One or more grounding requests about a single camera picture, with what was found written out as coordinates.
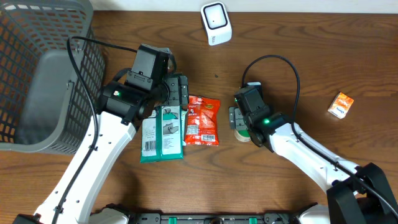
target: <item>chip bag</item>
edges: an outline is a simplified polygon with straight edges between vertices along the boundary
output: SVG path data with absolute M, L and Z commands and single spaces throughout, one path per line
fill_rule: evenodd
M 200 96 L 189 96 L 187 145 L 218 146 L 217 112 L 220 101 Z

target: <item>mesh basket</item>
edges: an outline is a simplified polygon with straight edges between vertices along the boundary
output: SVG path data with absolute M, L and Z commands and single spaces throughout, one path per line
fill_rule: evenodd
M 93 38 L 90 2 L 0 0 L 0 150 L 74 154 L 88 128 L 88 100 L 66 51 Z M 94 101 L 104 59 L 97 45 L 72 50 Z

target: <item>wood grain surface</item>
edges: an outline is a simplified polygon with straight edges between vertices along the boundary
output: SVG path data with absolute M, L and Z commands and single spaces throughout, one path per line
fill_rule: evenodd
M 164 213 L 256 213 L 326 204 L 316 183 L 266 148 L 235 139 L 228 107 L 241 75 L 265 54 L 289 58 L 301 77 L 297 122 L 324 146 L 360 165 L 374 162 L 398 196 L 398 16 L 230 13 L 232 39 L 210 47 L 196 12 L 95 12 L 96 38 L 138 48 L 169 47 L 192 95 L 221 100 L 220 146 L 187 146 L 184 160 L 140 164 L 141 131 L 116 161 L 95 202 Z M 106 79 L 135 55 L 103 49 Z M 266 101 L 291 114 L 296 82 L 277 59 L 257 63 Z M 354 99 L 346 118 L 327 109 L 342 91 Z M 0 152 L 0 223 L 30 214 L 60 180 L 72 157 Z

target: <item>orange box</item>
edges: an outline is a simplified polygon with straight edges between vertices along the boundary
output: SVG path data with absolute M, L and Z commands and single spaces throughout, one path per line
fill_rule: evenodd
M 333 100 L 333 103 L 330 105 L 328 111 L 336 117 L 343 119 L 353 103 L 353 99 L 340 92 L 337 94 L 335 100 Z

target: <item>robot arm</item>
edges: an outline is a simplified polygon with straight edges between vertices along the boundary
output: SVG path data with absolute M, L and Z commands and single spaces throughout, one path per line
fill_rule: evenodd
M 321 151 L 330 158 L 334 158 L 346 169 L 356 173 L 355 167 L 358 165 L 354 162 L 347 161 L 340 156 L 329 151 L 327 148 L 312 139 L 309 135 L 304 133 L 298 124 L 295 124 L 295 129 L 299 132 L 313 147 Z M 349 176 L 344 172 L 336 169 L 326 160 L 311 151 L 302 142 L 298 141 L 293 134 L 292 126 L 289 123 L 282 125 L 275 130 L 275 133 L 269 136 L 269 147 L 276 154 L 293 162 L 299 169 L 307 174 L 319 187 L 326 193 L 332 187 L 334 181 L 343 181 Z
M 168 72 L 170 64 L 174 68 L 172 72 Z M 19 215 L 14 223 L 52 223 L 56 209 L 60 210 L 56 223 L 127 223 L 129 215 L 123 212 L 105 208 L 100 214 L 90 216 L 91 209 L 114 162 L 133 139 L 140 120 L 152 113 L 155 102 L 163 102 L 164 106 L 188 104 L 188 80 L 181 74 L 174 74 L 175 69 L 169 49 L 141 45 L 134 65 L 126 70 L 125 83 L 118 82 L 119 74 L 101 91 L 97 105 L 96 149 L 89 150 L 95 135 L 95 121 L 91 119 L 83 142 L 52 193 L 37 208 L 33 218 Z M 85 159 L 68 191 L 67 186 Z M 67 199 L 58 208 L 64 192 Z
M 136 133 L 136 129 L 132 123 L 128 125 L 122 124 L 120 117 L 107 112 L 102 112 L 98 115 L 98 122 L 100 133 L 97 143 L 98 148 L 91 153 L 75 183 L 72 185 L 67 200 L 63 204 L 63 212 L 58 216 L 57 223 L 89 223 L 88 219 L 98 192 L 102 188 L 106 177 L 121 151 L 127 143 L 133 139 Z M 41 223 L 52 222 L 55 213 L 54 208 L 58 205 L 65 188 L 69 184 L 83 158 L 86 156 L 92 142 L 93 133 L 94 123 L 93 119 L 91 119 L 86 137 L 63 174 L 60 182 L 53 189 L 45 202 L 35 211 L 35 215 L 40 216 Z M 128 217 L 122 213 L 112 215 L 108 218 L 110 218 L 110 220 L 102 220 L 102 222 L 120 223 L 121 220 L 125 220 L 126 222 L 122 223 L 127 223 L 128 221 Z
M 295 223 L 294 220 L 296 220 L 302 224 L 397 223 L 391 210 L 380 197 L 367 192 L 362 185 L 334 167 L 330 161 L 338 162 L 336 164 L 355 174 L 357 179 L 365 181 L 374 189 L 374 192 L 379 191 L 379 195 L 383 195 L 396 209 L 397 203 L 386 176 L 376 165 L 370 163 L 365 167 L 360 167 L 354 162 L 337 156 L 294 123 L 294 129 L 300 135 L 298 139 L 292 129 L 290 118 L 281 113 L 274 113 L 272 107 L 264 103 L 260 83 L 248 83 L 240 89 L 235 94 L 235 102 L 238 104 L 244 121 L 242 125 L 246 126 L 251 141 L 259 147 L 267 146 L 271 152 L 293 162 L 314 180 L 328 197 L 328 207 L 316 205 L 299 214 L 289 215 L 285 222 Z M 230 116 L 233 116 L 231 112 L 235 109 L 230 108 L 229 111 Z M 362 198 L 366 203 L 360 203 L 354 196 L 356 193 L 367 193 L 366 198 Z M 276 219 L 281 217 L 283 214 L 278 214 Z

